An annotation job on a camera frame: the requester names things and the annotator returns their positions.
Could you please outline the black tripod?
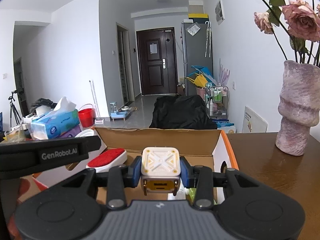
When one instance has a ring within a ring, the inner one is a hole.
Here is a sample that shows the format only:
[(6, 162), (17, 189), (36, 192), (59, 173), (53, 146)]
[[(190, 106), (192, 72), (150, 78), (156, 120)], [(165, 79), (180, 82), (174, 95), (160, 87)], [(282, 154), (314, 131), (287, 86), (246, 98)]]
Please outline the black tripod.
[(14, 94), (16, 94), (16, 91), (12, 91), (11, 96), (8, 97), (9, 104), (10, 104), (10, 127), (13, 127), (12, 121), (15, 120), (16, 125), (19, 125), (22, 121), (22, 118), (20, 117), (18, 110), (14, 104)]

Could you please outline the red bucket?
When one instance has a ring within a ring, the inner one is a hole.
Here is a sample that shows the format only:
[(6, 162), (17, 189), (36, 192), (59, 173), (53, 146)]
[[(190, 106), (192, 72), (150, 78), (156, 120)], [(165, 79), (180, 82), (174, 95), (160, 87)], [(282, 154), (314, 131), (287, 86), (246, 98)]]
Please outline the red bucket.
[(78, 116), (83, 128), (94, 125), (95, 109), (91, 103), (81, 106), (78, 110)]

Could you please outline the dried pink roses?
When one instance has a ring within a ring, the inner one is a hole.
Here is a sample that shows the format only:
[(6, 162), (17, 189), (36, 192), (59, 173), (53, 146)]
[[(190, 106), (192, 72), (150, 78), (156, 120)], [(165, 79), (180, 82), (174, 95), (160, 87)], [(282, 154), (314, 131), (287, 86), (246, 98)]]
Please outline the dried pink roses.
[(319, 0), (204, 0), (217, 55), (319, 66)]

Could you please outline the purple ceramic vase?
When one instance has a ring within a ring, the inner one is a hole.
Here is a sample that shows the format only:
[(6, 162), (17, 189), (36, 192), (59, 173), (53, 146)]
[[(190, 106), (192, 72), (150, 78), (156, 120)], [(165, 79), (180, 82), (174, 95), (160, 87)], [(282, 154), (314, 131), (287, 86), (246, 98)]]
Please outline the purple ceramic vase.
[(276, 136), (277, 148), (289, 155), (303, 155), (310, 128), (319, 123), (319, 67), (284, 62), (278, 112), (282, 119)]

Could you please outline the cream cube charger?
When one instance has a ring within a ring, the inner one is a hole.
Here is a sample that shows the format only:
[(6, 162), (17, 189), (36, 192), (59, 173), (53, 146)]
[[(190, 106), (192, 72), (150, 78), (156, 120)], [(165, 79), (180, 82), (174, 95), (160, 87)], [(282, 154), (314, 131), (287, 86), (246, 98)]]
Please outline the cream cube charger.
[(145, 195), (171, 193), (180, 188), (181, 164), (178, 149), (174, 147), (146, 147), (142, 152), (141, 184)]

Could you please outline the blue pet feeder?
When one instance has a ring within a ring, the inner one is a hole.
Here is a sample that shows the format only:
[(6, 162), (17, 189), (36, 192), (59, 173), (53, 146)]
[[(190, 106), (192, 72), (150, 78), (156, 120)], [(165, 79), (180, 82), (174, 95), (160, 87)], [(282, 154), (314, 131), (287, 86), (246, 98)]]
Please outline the blue pet feeder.
[(118, 119), (126, 120), (127, 117), (132, 112), (132, 108), (130, 108), (128, 106), (124, 106), (122, 108), (118, 108), (116, 102), (111, 102), (110, 105), (111, 105), (110, 119), (112, 121), (115, 121), (115, 120), (118, 120)]

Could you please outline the red white lint brush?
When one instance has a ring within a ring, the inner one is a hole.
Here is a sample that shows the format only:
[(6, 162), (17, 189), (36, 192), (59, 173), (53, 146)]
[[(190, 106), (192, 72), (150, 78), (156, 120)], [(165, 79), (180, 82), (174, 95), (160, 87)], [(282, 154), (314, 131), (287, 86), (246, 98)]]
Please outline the red white lint brush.
[(123, 165), (127, 161), (127, 151), (123, 148), (105, 150), (92, 159), (86, 168), (93, 168), (97, 173), (108, 172), (112, 167)]

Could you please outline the blue tissue pack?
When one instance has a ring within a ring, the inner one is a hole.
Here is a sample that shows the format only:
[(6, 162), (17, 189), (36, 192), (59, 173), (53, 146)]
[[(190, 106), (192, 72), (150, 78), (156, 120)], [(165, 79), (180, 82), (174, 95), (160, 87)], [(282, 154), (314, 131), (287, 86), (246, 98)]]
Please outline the blue tissue pack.
[(31, 122), (31, 130), (35, 139), (54, 139), (78, 124), (80, 120), (76, 104), (64, 96), (51, 112)]

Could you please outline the green spray bottle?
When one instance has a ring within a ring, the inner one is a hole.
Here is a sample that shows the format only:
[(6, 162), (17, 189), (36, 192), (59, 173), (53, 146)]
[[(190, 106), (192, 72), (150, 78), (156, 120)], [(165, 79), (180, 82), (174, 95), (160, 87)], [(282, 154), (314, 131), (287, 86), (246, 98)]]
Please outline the green spray bottle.
[(195, 188), (185, 189), (185, 197), (191, 204), (193, 204), (194, 202), (195, 194), (196, 194)]

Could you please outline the grey refrigerator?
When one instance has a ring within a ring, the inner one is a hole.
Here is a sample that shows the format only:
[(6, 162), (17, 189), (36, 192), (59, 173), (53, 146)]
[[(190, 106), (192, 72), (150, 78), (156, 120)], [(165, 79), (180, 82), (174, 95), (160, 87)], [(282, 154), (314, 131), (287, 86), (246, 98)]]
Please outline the grey refrigerator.
[(182, 33), (182, 50), (183, 50), (183, 64), (185, 77), (185, 94), (196, 95), (196, 87), (187, 77), (194, 78), (191, 75), (196, 69), (192, 66), (207, 67), (210, 73), (213, 73), (213, 53), (209, 57), (209, 45), (206, 47), (207, 40), (207, 25), (204, 23), (195, 23), (200, 29), (191, 35), (190, 29), (194, 23), (181, 23)]

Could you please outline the glass cup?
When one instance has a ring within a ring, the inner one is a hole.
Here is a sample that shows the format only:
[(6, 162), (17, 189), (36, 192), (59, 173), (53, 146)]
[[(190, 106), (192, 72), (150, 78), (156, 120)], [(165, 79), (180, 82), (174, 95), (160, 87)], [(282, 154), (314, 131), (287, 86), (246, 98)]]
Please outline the glass cup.
[(25, 141), (25, 134), (23, 129), (16, 129), (10, 132), (7, 131), (4, 134), (6, 141), (9, 143)]

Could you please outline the white board leaning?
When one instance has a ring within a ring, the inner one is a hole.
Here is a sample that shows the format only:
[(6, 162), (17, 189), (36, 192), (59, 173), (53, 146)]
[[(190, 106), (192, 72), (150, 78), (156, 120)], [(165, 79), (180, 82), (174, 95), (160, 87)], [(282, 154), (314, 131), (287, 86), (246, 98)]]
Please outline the white board leaning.
[(268, 123), (262, 119), (255, 111), (245, 107), (242, 133), (266, 133)]

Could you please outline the dark brown door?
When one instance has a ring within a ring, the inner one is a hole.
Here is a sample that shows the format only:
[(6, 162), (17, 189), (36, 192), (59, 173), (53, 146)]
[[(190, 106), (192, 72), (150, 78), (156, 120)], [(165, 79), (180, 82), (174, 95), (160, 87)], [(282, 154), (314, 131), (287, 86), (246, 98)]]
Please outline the dark brown door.
[(174, 28), (137, 31), (138, 61), (143, 95), (177, 92)]

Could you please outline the purple tissue pack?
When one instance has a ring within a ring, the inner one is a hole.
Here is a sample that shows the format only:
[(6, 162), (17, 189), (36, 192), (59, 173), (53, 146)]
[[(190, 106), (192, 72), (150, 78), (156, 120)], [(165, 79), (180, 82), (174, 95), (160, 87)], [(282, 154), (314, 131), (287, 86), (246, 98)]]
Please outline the purple tissue pack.
[(69, 131), (63, 133), (59, 138), (72, 138), (76, 137), (81, 132), (81, 128), (79, 125), (75, 126), (74, 128), (70, 129)]

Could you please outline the white spray bottle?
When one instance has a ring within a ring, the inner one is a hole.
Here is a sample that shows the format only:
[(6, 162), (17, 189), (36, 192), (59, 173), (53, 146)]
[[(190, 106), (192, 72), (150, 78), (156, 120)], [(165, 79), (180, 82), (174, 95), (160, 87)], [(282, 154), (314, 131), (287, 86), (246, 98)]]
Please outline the white spray bottle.
[(167, 200), (186, 200), (187, 196), (189, 195), (189, 189), (186, 189), (183, 187), (183, 185), (180, 185), (181, 187), (178, 189), (176, 195), (173, 193), (168, 194)]

